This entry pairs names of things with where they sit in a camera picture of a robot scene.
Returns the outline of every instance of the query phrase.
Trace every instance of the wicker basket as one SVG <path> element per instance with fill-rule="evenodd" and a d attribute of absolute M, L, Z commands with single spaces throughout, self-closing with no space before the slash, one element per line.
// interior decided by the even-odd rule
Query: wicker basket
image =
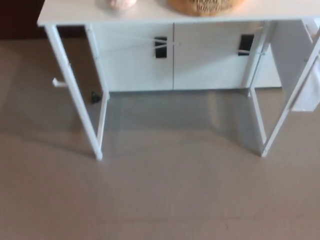
<path fill-rule="evenodd" d="M 169 4 L 187 15 L 214 16 L 234 9 L 245 0 L 168 0 Z"/>

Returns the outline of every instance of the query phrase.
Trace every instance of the desk top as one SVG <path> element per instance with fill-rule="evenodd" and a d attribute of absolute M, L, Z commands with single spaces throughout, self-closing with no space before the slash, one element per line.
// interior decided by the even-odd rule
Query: desk top
<path fill-rule="evenodd" d="M 246 0 L 233 11 L 217 17 L 180 14 L 166 0 L 137 0 L 116 14 L 107 0 L 45 0 L 38 24 L 83 25 L 89 23 L 203 23 L 261 20 L 294 20 L 320 17 L 320 0 Z"/>

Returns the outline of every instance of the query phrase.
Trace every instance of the floor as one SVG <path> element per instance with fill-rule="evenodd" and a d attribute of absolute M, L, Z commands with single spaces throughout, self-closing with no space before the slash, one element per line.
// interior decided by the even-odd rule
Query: floor
<path fill-rule="evenodd" d="M 88 45 L 66 48 L 89 99 Z M 260 158 L 241 92 L 113 94 L 96 162 L 53 77 L 47 41 L 0 42 L 1 240 L 320 239 L 320 109 L 290 114 Z M 258 98 L 270 131 L 283 95 Z"/>

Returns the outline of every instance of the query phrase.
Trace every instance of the metal frame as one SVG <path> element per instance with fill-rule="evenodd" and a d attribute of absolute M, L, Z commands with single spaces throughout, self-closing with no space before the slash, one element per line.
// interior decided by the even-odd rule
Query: metal frame
<path fill-rule="evenodd" d="M 316 35 L 316 40 L 313 43 L 312 51 L 309 54 L 309 58 L 305 62 L 305 66 L 301 71 L 301 74 L 297 76 L 298 81 L 294 87 L 292 94 L 287 99 L 283 110 L 279 116 L 277 123 L 274 125 L 273 130 L 269 137 L 267 138 L 266 131 L 263 124 L 263 118 L 261 115 L 257 95 L 256 95 L 256 83 L 257 83 L 257 76 L 261 67 L 263 66 L 263 61 L 266 55 L 266 51 L 270 46 L 270 40 L 272 39 L 273 32 L 275 29 L 277 22 L 275 21 L 265 21 L 263 23 L 263 28 L 261 33 L 258 37 L 254 38 L 252 43 L 252 50 L 250 52 L 248 63 L 245 69 L 245 73 L 243 79 L 245 82 L 249 82 L 249 87 L 247 89 L 247 96 L 250 98 L 252 111 L 255 117 L 255 126 L 254 129 L 256 134 L 258 135 L 258 142 L 259 142 L 259 153 L 262 157 L 265 157 L 268 154 L 268 151 L 273 144 L 277 134 L 281 126 L 283 125 L 284 121 L 286 120 L 288 113 L 290 112 L 291 106 L 296 99 L 299 90 L 306 79 L 308 73 L 311 70 L 311 67 L 318 56 L 320 51 L 320 30 Z M 98 73 L 99 81 L 101 84 L 101 88 L 103 90 L 103 97 L 102 97 L 102 104 L 100 110 L 100 117 L 99 117 L 99 125 L 97 134 L 93 128 L 92 122 L 90 120 L 89 114 L 87 112 L 84 100 L 81 96 L 79 87 L 76 82 L 76 78 L 73 74 L 71 64 L 69 63 L 67 54 L 65 52 L 63 43 L 61 41 L 60 35 L 57 30 L 56 25 L 46 25 L 45 31 L 51 43 L 53 52 L 56 56 L 60 69 L 62 71 L 63 77 L 65 82 L 59 82 L 56 79 L 53 80 L 53 85 L 55 87 L 68 87 L 71 93 L 73 102 L 76 106 L 80 119 L 82 121 L 84 130 L 89 138 L 90 144 L 93 148 L 97 160 L 102 160 L 103 153 L 102 153 L 102 141 L 104 135 L 104 126 L 106 120 L 106 113 L 107 113 L 107 106 L 108 100 L 110 99 L 108 83 L 105 76 L 105 71 L 103 69 L 102 63 L 100 61 L 99 50 L 97 46 L 96 37 L 93 31 L 92 24 L 85 25 L 87 38 L 89 41 L 89 45 L 91 48 L 92 56 L 94 59 L 95 67 Z"/>
<path fill-rule="evenodd" d="M 80 119 L 82 121 L 84 130 L 86 135 L 89 138 L 90 144 L 93 148 L 95 157 L 98 161 L 102 160 L 103 153 L 101 150 L 102 146 L 102 140 L 103 140 L 103 133 L 104 133 L 104 126 L 105 126 L 105 119 L 106 119 L 106 112 L 107 112 L 107 105 L 108 105 L 108 99 L 110 98 L 106 79 L 103 75 L 99 75 L 99 81 L 103 90 L 103 96 L 102 96 L 102 104 L 101 104 L 101 110 L 100 110 L 100 118 L 99 118 L 99 126 L 97 135 L 95 133 L 94 127 L 92 125 L 92 122 L 90 120 L 88 111 L 86 109 L 85 102 L 81 96 L 79 87 L 77 85 L 76 78 L 74 76 L 74 73 L 71 68 L 71 64 L 68 60 L 66 51 L 64 49 L 64 45 L 61 41 L 59 32 L 57 30 L 56 25 L 45 25 L 44 26 L 46 34 L 48 36 L 48 39 L 51 43 L 51 47 L 53 49 L 54 55 L 57 59 L 57 62 L 60 66 L 61 72 L 63 74 L 65 83 L 59 82 L 56 79 L 53 80 L 53 84 L 56 87 L 68 87 L 69 91 L 71 93 L 71 97 L 73 99 L 73 102 L 75 104 L 75 107 L 78 111 L 78 114 L 80 116 Z M 93 36 L 93 33 L 88 34 L 91 38 L 90 46 L 92 53 L 94 53 L 93 46 L 95 43 L 95 38 Z M 96 67 L 100 66 L 100 61 L 98 57 L 94 58 L 94 62 Z"/>
<path fill-rule="evenodd" d="M 298 78 L 297 83 L 294 87 L 294 90 L 292 91 L 291 95 L 289 96 L 289 98 L 287 99 L 286 103 L 284 104 L 284 107 L 279 115 L 278 121 L 276 122 L 276 124 L 273 127 L 273 130 L 271 131 L 271 134 L 268 136 L 268 138 L 266 137 L 266 131 L 263 125 L 263 118 L 260 112 L 260 108 L 259 108 L 259 103 L 258 103 L 258 99 L 257 99 L 257 95 L 256 95 L 256 83 L 257 83 L 257 76 L 259 73 L 259 69 L 261 69 L 261 67 L 263 66 L 263 56 L 268 47 L 270 46 L 270 39 L 273 36 L 273 32 L 274 32 L 274 28 L 276 26 L 276 22 L 266 22 L 264 25 L 264 30 L 262 31 L 261 34 L 261 38 L 259 42 L 263 42 L 262 44 L 262 48 L 261 48 L 261 55 L 260 55 L 260 59 L 256 62 L 255 64 L 255 69 L 254 69 L 254 74 L 252 75 L 252 80 L 250 83 L 250 87 L 248 89 L 249 93 L 248 96 L 252 99 L 252 103 L 253 103 L 253 108 L 254 108 L 254 113 L 255 113 L 255 117 L 256 117 L 256 122 L 257 122 L 257 131 L 258 134 L 260 135 L 260 155 L 262 157 L 266 157 L 277 134 L 279 133 L 279 130 L 281 128 L 281 126 L 284 124 L 290 110 L 292 107 L 292 104 L 294 103 L 295 99 L 297 98 L 298 94 L 299 94 L 299 90 L 301 88 L 301 86 L 303 85 L 306 77 L 308 76 L 309 72 L 311 71 L 311 68 L 319 54 L 320 51 L 320 29 L 317 32 L 317 35 L 315 37 L 315 40 L 313 42 L 313 46 L 312 46 L 312 50 L 311 52 L 308 54 L 309 57 L 308 59 L 305 61 L 305 65 L 301 70 L 301 73 L 296 76 Z"/>

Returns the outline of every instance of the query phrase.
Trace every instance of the cabinet door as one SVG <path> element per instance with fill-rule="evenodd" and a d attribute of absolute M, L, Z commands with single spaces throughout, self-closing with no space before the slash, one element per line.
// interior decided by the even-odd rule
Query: cabinet door
<path fill-rule="evenodd" d="M 259 33 L 259 22 L 175 24 L 174 89 L 239 89 L 248 56 L 238 56 L 242 34 Z M 261 87 L 280 87 L 271 51 L 266 56 Z"/>
<path fill-rule="evenodd" d="M 173 89 L 173 46 L 156 58 L 153 40 L 172 42 L 172 24 L 95 24 L 93 31 L 110 91 Z"/>

